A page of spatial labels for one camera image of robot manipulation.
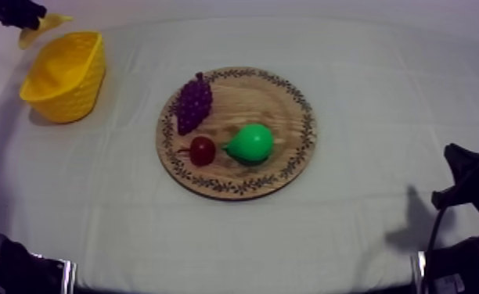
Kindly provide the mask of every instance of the decorative leaf border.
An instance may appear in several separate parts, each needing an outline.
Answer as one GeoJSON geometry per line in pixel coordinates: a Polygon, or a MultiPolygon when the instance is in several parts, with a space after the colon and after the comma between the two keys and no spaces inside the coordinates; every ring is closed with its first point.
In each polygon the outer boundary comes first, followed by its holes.
{"type": "Polygon", "coordinates": [[[258,189],[263,188],[266,185],[271,185],[281,179],[289,179],[293,177],[297,172],[296,169],[305,162],[306,156],[312,152],[314,147],[314,124],[315,119],[312,114],[312,108],[305,100],[300,90],[294,87],[288,80],[282,79],[272,73],[265,70],[259,70],[254,68],[244,69],[230,69],[230,70],[214,70],[210,74],[205,74],[205,81],[213,83],[218,79],[238,78],[238,77],[260,77],[277,87],[284,87],[286,93],[292,95],[293,101],[295,101],[301,107],[302,111],[302,128],[300,130],[301,145],[297,147],[293,156],[289,158],[286,166],[279,171],[279,174],[264,175],[263,177],[251,178],[244,180],[240,184],[235,184],[231,181],[220,181],[215,178],[207,178],[201,175],[194,175],[185,168],[185,164],[178,158],[178,154],[174,151],[173,136],[174,136],[174,124],[171,122],[171,118],[175,115],[176,108],[179,100],[179,93],[175,94],[175,99],[167,106],[167,113],[161,119],[163,125],[161,134],[164,140],[161,145],[167,150],[166,156],[168,162],[173,166],[174,175],[181,179],[190,181],[197,187],[209,188],[216,192],[232,192],[234,194],[243,195],[247,192],[256,192],[258,189]]]}

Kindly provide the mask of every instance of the black cable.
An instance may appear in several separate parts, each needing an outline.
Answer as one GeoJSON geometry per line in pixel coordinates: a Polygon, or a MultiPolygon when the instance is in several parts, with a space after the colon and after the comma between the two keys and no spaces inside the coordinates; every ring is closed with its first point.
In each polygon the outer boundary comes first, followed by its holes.
{"type": "Polygon", "coordinates": [[[477,172],[478,170],[479,170],[479,166],[476,166],[474,169],[472,169],[470,172],[464,175],[463,179],[459,183],[456,183],[454,187],[455,192],[453,192],[450,196],[446,198],[445,202],[442,205],[442,208],[437,213],[437,217],[435,218],[435,222],[433,223],[433,228],[431,229],[430,241],[427,244],[426,266],[424,267],[424,276],[422,277],[422,281],[420,282],[421,294],[426,294],[426,291],[429,289],[427,279],[431,272],[431,261],[433,259],[432,258],[433,251],[435,247],[435,242],[437,241],[438,229],[441,226],[444,213],[448,209],[449,205],[452,203],[452,200],[455,198],[455,196],[459,194],[459,191],[463,188],[464,183],[468,182],[468,180],[470,180],[471,178],[471,175],[477,172]]]}
{"type": "Polygon", "coordinates": [[[422,277],[422,281],[420,283],[420,289],[421,289],[421,294],[426,294],[426,291],[428,290],[427,288],[427,278],[430,274],[430,269],[431,269],[431,260],[432,260],[432,255],[435,247],[435,242],[437,241],[437,233],[438,229],[441,226],[442,218],[444,216],[444,213],[448,209],[449,204],[451,203],[452,197],[448,197],[446,199],[446,203],[444,206],[438,211],[437,217],[435,218],[435,222],[433,223],[433,229],[431,229],[431,235],[430,235],[430,241],[427,244],[427,254],[426,254],[426,266],[424,267],[424,276],[422,277]]]}

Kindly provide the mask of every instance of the green pear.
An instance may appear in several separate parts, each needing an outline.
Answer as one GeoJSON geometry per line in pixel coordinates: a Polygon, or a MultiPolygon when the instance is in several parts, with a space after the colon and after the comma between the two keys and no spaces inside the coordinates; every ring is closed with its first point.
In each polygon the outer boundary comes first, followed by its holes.
{"type": "Polygon", "coordinates": [[[223,149],[233,158],[253,163],[266,160],[273,145],[271,130],[262,124],[248,124],[223,149]]]}

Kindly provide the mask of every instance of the red cherry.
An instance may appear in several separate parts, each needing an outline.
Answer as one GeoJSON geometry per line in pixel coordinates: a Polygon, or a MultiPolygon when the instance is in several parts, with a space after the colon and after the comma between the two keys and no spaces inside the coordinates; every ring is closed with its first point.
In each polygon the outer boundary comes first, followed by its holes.
{"type": "Polygon", "coordinates": [[[181,151],[188,151],[190,161],[197,167],[211,164],[216,157],[216,145],[207,137],[195,137],[190,143],[190,149],[182,149],[181,151]]]}

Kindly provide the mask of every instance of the grape cluster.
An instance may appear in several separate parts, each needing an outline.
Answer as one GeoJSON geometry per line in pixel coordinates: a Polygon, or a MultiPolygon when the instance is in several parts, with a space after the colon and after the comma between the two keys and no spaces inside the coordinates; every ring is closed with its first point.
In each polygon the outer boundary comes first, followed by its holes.
{"type": "Polygon", "coordinates": [[[197,73],[196,80],[190,81],[181,89],[176,113],[178,134],[184,136],[196,129],[208,117],[211,107],[211,85],[203,80],[202,73],[197,73]]]}

